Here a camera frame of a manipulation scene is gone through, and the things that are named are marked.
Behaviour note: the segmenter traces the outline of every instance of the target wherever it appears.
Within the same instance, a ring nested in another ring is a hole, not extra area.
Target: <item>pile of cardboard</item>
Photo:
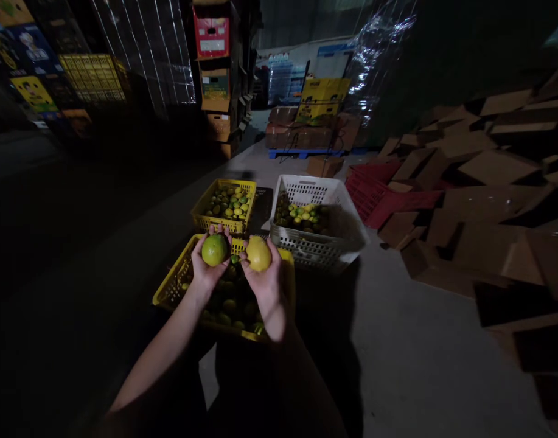
[[[391,215],[379,236],[412,279],[475,300],[481,326],[535,375],[558,433],[558,70],[433,108],[373,162],[393,160],[391,183],[451,188],[433,211]]]
[[[193,11],[207,137],[230,159],[251,120],[256,79],[251,36],[260,21],[259,3],[236,7],[228,0],[194,0]]]

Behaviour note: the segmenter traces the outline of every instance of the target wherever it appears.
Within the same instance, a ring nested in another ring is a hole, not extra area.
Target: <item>plastic sheet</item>
[[[374,110],[416,22],[416,0],[384,0],[354,38],[355,52],[346,71],[351,79],[345,111],[361,118],[355,146],[364,146]]]
[[[179,2],[92,0],[109,50],[147,80],[155,113],[196,103],[194,79]]]

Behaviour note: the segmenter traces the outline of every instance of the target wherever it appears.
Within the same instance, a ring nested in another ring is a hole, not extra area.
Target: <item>concrete floor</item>
[[[347,157],[336,177],[365,160]],[[269,160],[259,142],[5,299],[1,435],[78,435],[106,409],[148,342],[153,293],[193,233],[189,211],[214,178],[274,189],[280,174],[305,175],[306,166]],[[340,279],[314,287],[297,274],[298,325],[350,434],[553,436],[531,378],[479,327],[475,304],[413,282],[400,254],[368,233],[372,243]],[[208,405],[218,391],[214,360],[212,349],[200,362]]]

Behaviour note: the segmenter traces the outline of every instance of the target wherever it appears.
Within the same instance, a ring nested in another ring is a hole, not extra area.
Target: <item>yellow box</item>
[[[214,192],[219,190],[222,186],[228,187],[241,187],[244,193],[252,193],[252,203],[250,208],[246,211],[246,219],[244,220],[230,220],[221,217],[206,216],[204,210],[211,201]],[[254,209],[254,195],[256,194],[256,182],[252,181],[239,181],[238,179],[216,179],[206,192],[201,196],[198,203],[192,209],[192,218],[194,218],[194,227],[197,232],[205,233],[210,228],[210,224],[218,226],[221,223],[223,226],[230,228],[230,233],[233,236],[243,237],[243,234],[248,229],[248,223]]]
[[[305,81],[296,121],[311,126],[327,125],[350,88],[349,79],[310,79]]]
[[[192,268],[192,251],[195,248],[196,243],[203,234],[194,234],[192,238],[187,243],[183,252],[173,265],[173,268],[167,274],[167,277],[161,283],[161,286],[157,289],[157,292],[153,296],[153,305],[160,306],[168,311],[174,311],[177,305],[181,301],[181,293],[179,292],[179,285],[187,283],[187,274],[190,273]],[[244,246],[244,241],[241,239],[232,239],[232,254],[239,255],[246,248]],[[293,261],[293,255],[286,249],[279,249],[279,254],[283,259],[283,288],[285,297],[287,298],[287,304],[289,305],[293,316],[295,315],[295,263]],[[255,342],[267,342],[267,336],[257,335],[252,332],[247,332],[246,330],[240,330],[239,328],[230,327],[227,325],[220,325],[211,321],[201,321],[201,325],[208,327],[210,329],[227,333],[233,336],[241,336],[242,338],[250,339]]]

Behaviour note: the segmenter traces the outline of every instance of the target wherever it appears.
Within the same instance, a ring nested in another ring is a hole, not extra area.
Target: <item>person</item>
[[[215,229],[212,225],[209,234],[212,235],[214,232]],[[219,225],[217,232],[219,234],[223,232],[231,247],[232,237],[229,235],[229,229],[226,228],[222,231],[222,226]],[[183,373],[175,367],[179,360],[182,362],[186,360],[185,365],[189,361],[186,354],[190,350],[190,343],[198,321],[214,287],[229,263],[229,260],[225,260],[223,263],[211,267],[204,262],[201,257],[201,249],[207,236],[208,233],[204,234],[192,252],[194,279],[185,296],[134,364],[105,417],[105,423],[110,423],[120,417],[118,421],[120,427],[113,428],[113,433],[109,433],[108,436],[132,436],[141,433],[142,428],[138,427],[139,416],[142,416],[146,409],[159,411],[159,399],[162,403],[162,398],[152,397],[151,402],[145,404],[139,401],[148,396],[168,373],[178,375]],[[190,400],[186,400],[184,403],[184,407],[176,409],[176,413],[173,414],[173,416],[186,414],[184,421],[173,422],[173,427],[178,426],[177,436],[213,436],[213,431],[218,431],[221,436],[234,436],[234,434],[239,434],[241,437],[248,436],[244,430],[238,433],[231,430],[230,427],[228,429],[224,427],[224,424],[228,425],[228,418],[238,416],[247,418],[240,419],[239,422],[242,423],[250,422],[251,420],[248,419],[265,417],[258,422],[258,427],[264,427],[265,430],[251,431],[254,432],[254,436],[287,436],[287,434],[306,437],[347,436],[335,402],[305,348],[295,322],[285,305],[280,286],[281,256],[279,251],[270,239],[267,239],[267,245],[271,252],[271,264],[266,271],[255,272],[251,269],[244,252],[240,254],[240,263],[256,297],[265,330],[270,339],[269,345],[264,346],[268,353],[269,363],[254,366],[252,369],[264,368],[264,372],[271,374],[274,384],[267,385],[262,382],[263,378],[257,377],[259,381],[254,382],[252,388],[258,388],[259,394],[250,398],[240,397],[246,386],[234,385],[234,394],[230,394],[224,399],[227,401],[250,400],[246,403],[252,408],[258,408],[257,415],[249,414],[249,408],[242,405],[244,402],[233,403],[231,401],[221,409],[222,412],[227,413],[226,420],[222,421],[222,426],[212,427],[211,424],[208,424],[215,422],[216,418],[209,415],[205,417],[196,412],[196,405],[200,403],[190,397]],[[230,348],[235,353],[238,351],[238,347],[235,344]],[[176,391],[183,393],[184,388],[189,391],[191,387],[191,383],[185,382],[176,386]],[[221,384],[220,395],[222,394],[227,393],[223,392]],[[132,409],[132,415],[128,416],[129,422],[133,418],[134,426],[127,428],[127,416],[121,414],[134,405],[136,407]],[[155,429],[151,434],[159,436]]]

